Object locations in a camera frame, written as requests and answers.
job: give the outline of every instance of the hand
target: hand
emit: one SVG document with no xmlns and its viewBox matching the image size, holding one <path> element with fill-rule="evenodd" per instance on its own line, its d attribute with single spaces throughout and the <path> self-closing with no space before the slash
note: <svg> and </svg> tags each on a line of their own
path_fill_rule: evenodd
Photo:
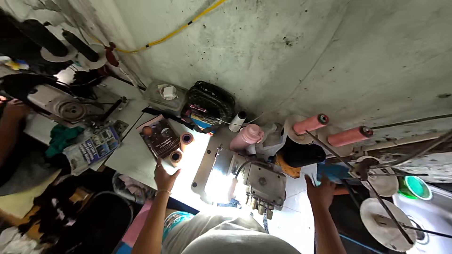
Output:
<svg viewBox="0 0 452 254">
<path fill-rule="evenodd" d="M 162 158 L 157 159 L 157 165 L 154 170 L 154 180 L 157 184 L 157 190 L 171 191 L 174 185 L 174 181 L 180 174 L 180 169 L 176 171 L 173 175 L 168 174 L 162 166 Z"/>
<path fill-rule="evenodd" d="M 318 187 L 312 184 L 308 175 L 305 175 L 305 180 L 312 209 L 328 209 L 333 201 L 336 184 L 331 182 L 325 175 L 322 176 L 322 184 Z"/>
<path fill-rule="evenodd" d="M 18 99 L 13 99 L 6 104 L 3 115 L 8 120 L 20 120 L 27 116 L 31 108 Z"/>
</svg>

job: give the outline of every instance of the green bowl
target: green bowl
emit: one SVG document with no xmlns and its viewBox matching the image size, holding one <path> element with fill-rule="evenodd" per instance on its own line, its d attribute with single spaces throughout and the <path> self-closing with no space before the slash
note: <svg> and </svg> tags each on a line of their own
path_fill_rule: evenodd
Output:
<svg viewBox="0 0 452 254">
<path fill-rule="evenodd" d="M 398 177 L 399 180 L 399 193 L 407 198 L 411 198 L 411 199 L 418 199 L 408 188 L 408 186 L 406 186 L 405 184 L 405 178 L 404 177 Z"/>
<path fill-rule="evenodd" d="M 411 193 L 417 198 L 423 200 L 432 199 L 432 190 L 430 190 L 430 187 L 421 178 L 412 175 L 405 176 L 404 182 Z"/>
</svg>

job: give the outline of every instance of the plastic bag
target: plastic bag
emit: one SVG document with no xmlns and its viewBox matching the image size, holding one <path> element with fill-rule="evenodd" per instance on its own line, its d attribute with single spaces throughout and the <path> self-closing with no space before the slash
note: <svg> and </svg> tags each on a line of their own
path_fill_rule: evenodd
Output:
<svg viewBox="0 0 452 254">
<path fill-rule="evenodd" d="M 258 158 L 268 160 L 270 156 L 275 155 L 286 143 L 287 131 L 281 135 L 283 126 L 280 124 L 272 123 L 262 127 L 264 131 L 264 138 L 261 142 L 255 144 L 256 156 Z"/>
</svg>

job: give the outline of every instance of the bracelet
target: bracelet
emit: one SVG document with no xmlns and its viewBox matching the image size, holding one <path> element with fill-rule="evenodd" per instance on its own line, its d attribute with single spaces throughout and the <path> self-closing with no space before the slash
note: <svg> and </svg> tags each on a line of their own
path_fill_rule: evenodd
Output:
<svg viewBox="0 0 452 254">
<path fill-rule="evenodd" d="M 168 193 L 168 195 L 171 195 L 171 192 L 169 190 L 157 190 L 157 192 L 155 193 L 155 195 L 157 195 L 158 193 L 163 192 L 163 193 Z"/>
</svg>

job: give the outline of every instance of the pink cup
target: pink cup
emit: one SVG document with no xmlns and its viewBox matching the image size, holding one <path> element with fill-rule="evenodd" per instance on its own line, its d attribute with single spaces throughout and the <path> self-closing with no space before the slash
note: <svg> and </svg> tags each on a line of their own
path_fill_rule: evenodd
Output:
<svg viewBox="0 0 452 254">
<path fill-rule="evenodd" d="M 229 144 L 229 149 L 234 152 L 245 150 L 249 145 L 261 142 L 263 137 L 264 132 L 259 125 L 250 124 L 240 130 Z"/>
</svg>

